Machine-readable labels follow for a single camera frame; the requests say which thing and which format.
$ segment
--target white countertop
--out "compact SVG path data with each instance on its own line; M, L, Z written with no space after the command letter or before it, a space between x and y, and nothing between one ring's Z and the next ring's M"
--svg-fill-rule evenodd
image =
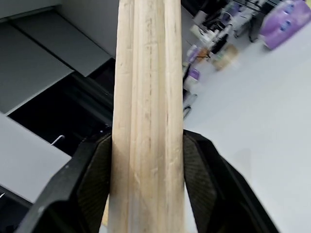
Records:
M311 229L310 32L274 51L233 39L243 50L233 64L198 66L203 91L185 120L246 178L282 233Z

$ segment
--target wooden stick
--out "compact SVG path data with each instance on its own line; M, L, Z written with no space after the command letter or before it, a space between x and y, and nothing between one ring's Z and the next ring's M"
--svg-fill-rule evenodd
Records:
M110 233L182 233L180 0L120 0Z

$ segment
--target purple package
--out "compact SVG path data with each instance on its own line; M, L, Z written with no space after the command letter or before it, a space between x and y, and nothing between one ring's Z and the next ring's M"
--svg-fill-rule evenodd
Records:
M311 9L303 0L287 0L271 11L260 35L265 45L275 49L311 21Z

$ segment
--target wooden dowel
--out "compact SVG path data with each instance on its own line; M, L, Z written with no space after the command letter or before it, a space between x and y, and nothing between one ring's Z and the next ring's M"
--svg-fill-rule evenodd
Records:
M180 0L120 0L110 233L182 233Z

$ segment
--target purple label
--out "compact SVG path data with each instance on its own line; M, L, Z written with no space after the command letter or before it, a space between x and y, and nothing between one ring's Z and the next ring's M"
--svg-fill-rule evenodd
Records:
M193 69L189 72L189 76L193 77L196 80L199 80L200 72L196 69Z

